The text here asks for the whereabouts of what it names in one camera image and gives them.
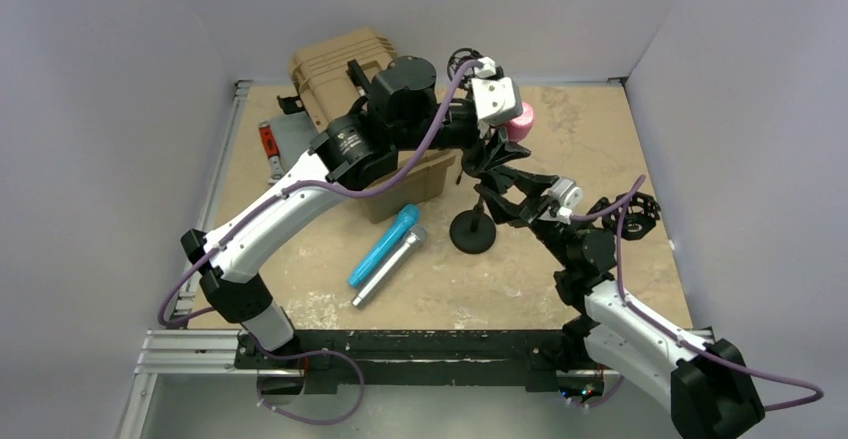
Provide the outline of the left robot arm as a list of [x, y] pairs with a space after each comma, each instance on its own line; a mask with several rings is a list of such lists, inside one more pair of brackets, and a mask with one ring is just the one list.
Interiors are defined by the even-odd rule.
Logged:
[[523, 111], [518, 85], [488, 57], [460, 63], [442, 100], [434, 66], [420, 57], [400, 57], [372, 77], [350, 61], [348, 74], [357, 98], [276, 184], [218, 228], [181, 239], [188, 275], [199, 277], [209, 305], [242, 326], [275, 368], [295, 361], [298, 341], [261, 278], [266, 261], [337, 204], [395, 187], [429, 150], [462, 151], [476, 175], [509, 149], [507, 123]]

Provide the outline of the grey silver microphone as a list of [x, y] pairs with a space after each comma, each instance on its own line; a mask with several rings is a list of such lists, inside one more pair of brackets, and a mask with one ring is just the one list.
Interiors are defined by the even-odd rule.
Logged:
[[376, 297], [381, 288], [398, 273], [410, 257], [422, 247], [427, 236], [428, 232], [426, 228], [421, 225], [414, 225], [407, 230], [403, 237], [367, 276], [364, 284], [358, 288], [351, 304], [358, 309], [364, 308]]

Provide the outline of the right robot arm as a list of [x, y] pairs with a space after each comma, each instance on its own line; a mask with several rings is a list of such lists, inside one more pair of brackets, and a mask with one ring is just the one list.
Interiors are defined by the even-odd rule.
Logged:
[[528, 228], [562, 266], [555, 289], [580, 315], [563, 328], [561, 368], [590, 361], [612, 368], [663, 406], [683, 438], [738, 438], [764, 419], [736, 346], [674, 324], [611, 272], [621, 265], [621, 240], [639, 240], [658, 222], [652, 196], [632, 188], [576, 218], [583, 193], [569, 178], [498, 166], [479, 180], [493, 221]]

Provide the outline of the black round-base clip stand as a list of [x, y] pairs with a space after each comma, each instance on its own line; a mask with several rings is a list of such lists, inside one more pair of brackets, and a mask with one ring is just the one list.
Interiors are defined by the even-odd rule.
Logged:
[[[515, 181], [513, 173], [492, 171], [475, 186], [485, 186], [487, 189], [504, 194]], [[457, 214], [449, 227], [449, 237], [453, 246], [465, 254], [482, 254], [488, 251], [497, 237], [496, 224], [486, 212], [486, 201], [478, 194], [476, 204], [468, 210]]]

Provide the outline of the black tripod microphone stand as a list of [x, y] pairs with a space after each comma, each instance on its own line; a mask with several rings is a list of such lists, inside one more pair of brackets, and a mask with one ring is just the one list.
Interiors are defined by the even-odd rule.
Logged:
[[479, 60], [483, 55], [476, 49], [464, 47], [455, 50], [449, 57], [446, 72], [449, 80], [456, 75], [461, 65], [469, 60]]

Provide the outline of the blue microphone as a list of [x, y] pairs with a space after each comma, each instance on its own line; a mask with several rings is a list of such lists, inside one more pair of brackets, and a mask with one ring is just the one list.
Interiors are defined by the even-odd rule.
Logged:
[[416, 205], [407, 204], [404, 206], [395, 217], [392, 225], [354, 268], [347, 284], [353, 288], [359, 287], [380, 261], [400, 242], [406, 232], [418, 223], [420, 214], [420, 209]]

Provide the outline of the pink microphone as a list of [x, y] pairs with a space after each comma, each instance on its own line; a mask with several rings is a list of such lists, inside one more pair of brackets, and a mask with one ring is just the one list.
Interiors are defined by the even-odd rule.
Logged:
[[521, 114], [504, 125], [508, 140], [513, 143], [520, 143], [529, 135], [534, 123], [534, 108], [529, 103], [523, 102]]

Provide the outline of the black round-base shock-mount stand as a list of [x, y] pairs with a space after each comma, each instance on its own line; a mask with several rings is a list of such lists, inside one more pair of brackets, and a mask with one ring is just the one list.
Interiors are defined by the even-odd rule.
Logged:
[[[597, 213], [612, 205], [607, 197], [601, 197], [588, 210], [588, 213]], [[636, 192], [624, 214], [625, 223], [622, 229], [622, 239], [636, 241], [644, 238], [661, 221], [661, 206], [656, 199], [646, 193]], [[619, 212], [602, 216], [601, 227], [610, 232], [616, 232]]]

